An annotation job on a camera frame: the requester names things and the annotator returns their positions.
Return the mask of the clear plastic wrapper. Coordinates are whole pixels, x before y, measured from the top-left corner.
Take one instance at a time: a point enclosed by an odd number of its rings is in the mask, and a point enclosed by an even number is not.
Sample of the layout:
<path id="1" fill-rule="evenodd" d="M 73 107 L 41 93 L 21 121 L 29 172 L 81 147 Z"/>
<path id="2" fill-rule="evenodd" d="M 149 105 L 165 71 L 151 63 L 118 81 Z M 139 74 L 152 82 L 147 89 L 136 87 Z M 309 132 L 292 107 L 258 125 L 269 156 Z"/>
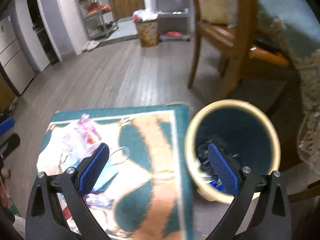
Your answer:
<path id="1" fill-rule="evenodd" d="M 81 135 L 87 153 L 96 150 L 101 144 L 102 137 L 98 133 L 88 114 L 83 114 L 75 125 L 75 130 Z"/>

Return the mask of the grey metal shelf left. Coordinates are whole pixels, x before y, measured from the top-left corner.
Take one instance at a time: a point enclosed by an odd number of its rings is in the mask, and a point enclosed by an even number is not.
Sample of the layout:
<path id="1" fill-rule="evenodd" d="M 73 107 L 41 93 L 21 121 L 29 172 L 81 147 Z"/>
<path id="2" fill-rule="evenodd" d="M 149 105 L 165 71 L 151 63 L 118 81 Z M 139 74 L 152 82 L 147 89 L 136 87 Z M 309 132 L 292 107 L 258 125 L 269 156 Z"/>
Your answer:
<path id="1" fill-rule="evenodd" d="M 76 0 L 88 38 L 100 40 L 118 30 L 112 0 Z"/>

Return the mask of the grey metal shelf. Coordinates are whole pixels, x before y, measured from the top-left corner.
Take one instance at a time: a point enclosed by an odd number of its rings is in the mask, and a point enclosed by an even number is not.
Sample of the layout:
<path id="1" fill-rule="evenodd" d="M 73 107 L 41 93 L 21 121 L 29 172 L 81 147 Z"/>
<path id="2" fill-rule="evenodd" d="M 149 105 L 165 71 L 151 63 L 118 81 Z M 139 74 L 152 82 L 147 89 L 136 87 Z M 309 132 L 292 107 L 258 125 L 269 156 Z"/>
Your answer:
<path id="1" fill-rule="evenodd" d="M 100 40 L 118 30 L 112 0 L 76 0 L 88 38 Z"/>
<path id="2" fill-rule="evenodd" d="M 190 0 L 155 0 L 155 6 L 159 16 L 160 40 L 189 42 Z"/>

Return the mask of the yellow rimmed teal waste bin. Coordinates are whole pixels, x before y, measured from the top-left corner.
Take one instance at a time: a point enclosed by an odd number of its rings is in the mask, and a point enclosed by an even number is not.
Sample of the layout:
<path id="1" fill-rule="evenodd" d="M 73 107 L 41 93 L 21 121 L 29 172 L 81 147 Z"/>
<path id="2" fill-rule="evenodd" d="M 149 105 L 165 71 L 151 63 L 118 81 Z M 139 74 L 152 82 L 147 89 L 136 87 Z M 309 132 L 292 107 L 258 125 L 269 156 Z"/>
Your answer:
<path id="1" fill-rule="evenodd" d="M 238 161 L 263 175 L 280 167 L 280 142 L 272 122 L 254 105 L 241 100 L 220 100 L 192 118 L 184 141 L 184 156 L 198 193 L 207 201 L 231 204 L 233 196 L 205 183 L 196 165 L 196 149 L 214 139 Z"/>

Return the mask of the grey metal shelf right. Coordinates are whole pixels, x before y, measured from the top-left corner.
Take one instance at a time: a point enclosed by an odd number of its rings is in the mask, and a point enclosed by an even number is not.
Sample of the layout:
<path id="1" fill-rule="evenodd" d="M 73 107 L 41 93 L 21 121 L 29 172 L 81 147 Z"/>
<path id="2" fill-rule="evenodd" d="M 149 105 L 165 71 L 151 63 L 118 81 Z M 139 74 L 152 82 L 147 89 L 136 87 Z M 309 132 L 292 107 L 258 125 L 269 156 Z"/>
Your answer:
<path id="1" fill-rule="evenodd" d="M 155 6 L 159 16 L 160 40 L 189 42 L 190 0 L 155 0 Z"/>

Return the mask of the wooden kitchen cabinet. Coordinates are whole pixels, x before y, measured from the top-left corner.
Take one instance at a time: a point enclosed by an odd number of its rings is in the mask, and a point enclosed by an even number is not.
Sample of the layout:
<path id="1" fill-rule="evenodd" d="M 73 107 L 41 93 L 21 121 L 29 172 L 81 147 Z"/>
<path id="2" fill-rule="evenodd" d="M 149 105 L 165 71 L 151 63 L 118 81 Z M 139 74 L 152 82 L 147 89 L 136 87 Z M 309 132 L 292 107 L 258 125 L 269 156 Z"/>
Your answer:
<path id="1" fill-rule="evenodd" d="M 145 9 L 144 0 L 112 0 L 111 4 L 116 20 L 131 17 L 135 11 Z"/>

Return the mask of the wooden dining chair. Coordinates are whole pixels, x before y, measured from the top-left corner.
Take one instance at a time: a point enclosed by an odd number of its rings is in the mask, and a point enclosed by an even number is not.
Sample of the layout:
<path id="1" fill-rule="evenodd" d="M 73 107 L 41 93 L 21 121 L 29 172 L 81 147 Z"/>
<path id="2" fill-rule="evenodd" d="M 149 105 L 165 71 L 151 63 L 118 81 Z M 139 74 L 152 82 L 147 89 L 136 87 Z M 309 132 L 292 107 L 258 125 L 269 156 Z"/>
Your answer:
<path id="1" fill-rule="evenodd" d="M 242 80 L 292 81 L 298 77 L 291 61 L 282 53 L 271 53 L 254 44 L 258 26 L 258 0 L 239 0 L 235 28 L 206 22 L 195 6 L 195 49 L 188 88 L 194 83 L 200 58 L 201 40 L 205 38 L 222 56 L 222 80 L 216 100 L 229 97 Z"/>

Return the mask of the white slippers pair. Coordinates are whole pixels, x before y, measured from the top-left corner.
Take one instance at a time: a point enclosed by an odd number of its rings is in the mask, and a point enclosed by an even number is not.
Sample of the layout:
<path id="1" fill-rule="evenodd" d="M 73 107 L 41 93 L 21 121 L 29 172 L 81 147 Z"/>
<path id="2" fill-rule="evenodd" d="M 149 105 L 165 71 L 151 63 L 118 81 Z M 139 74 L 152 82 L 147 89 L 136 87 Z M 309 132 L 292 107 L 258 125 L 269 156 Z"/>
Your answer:
<path id="1" fill-rule="evenodd" d="M 100 45 L 99 41 L 96 40 L 90 40 L 88 41 L 84 47 L 82 48 L 82 51 L 93 51 L 95 48 L 97 48 Z"/>

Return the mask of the purple snack wrapper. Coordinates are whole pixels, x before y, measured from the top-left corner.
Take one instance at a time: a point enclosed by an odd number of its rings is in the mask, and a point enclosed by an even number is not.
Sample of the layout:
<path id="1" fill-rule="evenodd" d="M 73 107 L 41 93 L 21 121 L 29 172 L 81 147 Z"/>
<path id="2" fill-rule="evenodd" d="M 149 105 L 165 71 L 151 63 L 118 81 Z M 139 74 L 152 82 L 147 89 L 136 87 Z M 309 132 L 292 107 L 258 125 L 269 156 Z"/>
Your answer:
<path id="1" fill-rule="evenodd" d="M 103 194 L 87 194 L 83 197 L 87 206 L 100 207 L 103 209 L 111 209 L 114 202 L 113 199 L 105 197 Z"/>

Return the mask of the sunflower pattern trash can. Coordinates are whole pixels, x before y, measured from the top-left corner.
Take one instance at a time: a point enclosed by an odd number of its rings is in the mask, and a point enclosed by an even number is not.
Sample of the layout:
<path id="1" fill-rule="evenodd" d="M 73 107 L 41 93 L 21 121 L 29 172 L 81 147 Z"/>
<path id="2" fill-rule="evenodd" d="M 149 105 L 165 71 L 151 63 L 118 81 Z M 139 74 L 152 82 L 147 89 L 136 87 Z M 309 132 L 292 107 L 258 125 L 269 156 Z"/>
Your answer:
<path id="1" fill-rule="evenodd" d="M 159 44 L 158 21 L 145 21 L 135 23 L 138 38 L 143 48 L 155 47 Z"/>

